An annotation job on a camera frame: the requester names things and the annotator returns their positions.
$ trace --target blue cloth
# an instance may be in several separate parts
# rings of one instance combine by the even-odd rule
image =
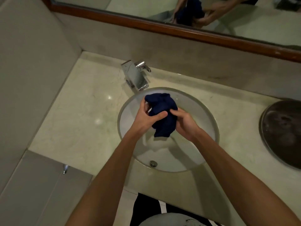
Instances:
[[[154,93],[145,96],[152,110],[149,112],[149,116],[154,116],[162,111],[167,111],[167,117],[157,121],[152,125],[156,129],[154,137],[169,137],[170,134],[175,130],[177,116],[170,113],[170,109],[178,110],[175,101],[170,97],[169,93]]]
[[[175,13],[177,23],[187,26],[192,26],[193,17],[199,19],[204,16],[200,0],[187,0],[186,6]]]

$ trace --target faucet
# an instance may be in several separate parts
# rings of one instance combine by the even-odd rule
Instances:
[[[131,88],[135,87],[138,91],[141,91],[148,87],[148,82],[141,72],[144,69],[151,72],[151,69],[144,61],[134,63],[133,61],[128,60],[121,65],[121,68],[126,76],[126,83]]]

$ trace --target white sink basin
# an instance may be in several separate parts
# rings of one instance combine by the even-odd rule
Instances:
[[[189,112],[196,123],[218,142],[218,126],[207,107],[182,91],[163,87],[146,89],[127,100],[118,116],[118,131],[121,138],[133,124],[142,98],[153,93],[169,93],[177,106]],[[194,144],[178,134],[177,131],[174,131],[168,138],[154,138],[154,133],[155,130],[150,128],[137,142],[134,150],[134,157],[145,166],[152,167],[150,161],[155,161],[157,163],[157,166],[154,167],[156,170],[180,172],[205,162]]]

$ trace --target wooden mirror frame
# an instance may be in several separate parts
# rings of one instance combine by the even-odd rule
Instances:
[[[194,30],[186,27],[177,27],[143,18],[113,13],[105,10],[93,11],[85,7],[77,7],[69,4],[56,3],[52,0],[42,0],[47,8],[52,12],[77,16],[90,20],[115,24],[128,28],[134,28],[164,35],[171,35],[184,39],[195,40],[203,43],[214,44],[226,48],[261,54],[292,62],[301,63],[301,52],[285,48],[285,46],[256,40],[226,36],[201,30]]]

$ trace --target hand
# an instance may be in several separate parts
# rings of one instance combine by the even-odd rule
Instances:
[[[150,108],[151,107],[149,104],[145,104],[145,99],[143,98],[140,103],[140,108],[137,112],[136,118],[128,131],[129,133],[132,133],[135,137],[140,138],[156,121],[167,117],[167,111],[162,111],[161,113],[150,117],[148,115]]]
[[[220,18],[222,15],[224,15],[226,12],[228,12],[229,5],[225,2],[216,2],[214,3],[210,8],[203,8],[203,11],[206,12],[208,15],[206,15],[203,18],[194,19],[195,26],[197,27],[203,27],[211,24],[213,21]]]
[[[175,127],[177,132],[185,139],[194,142],[202,129],[196,124],[191,115],[180,108],[178,110],[171,109],[170,112],[178,117]]]

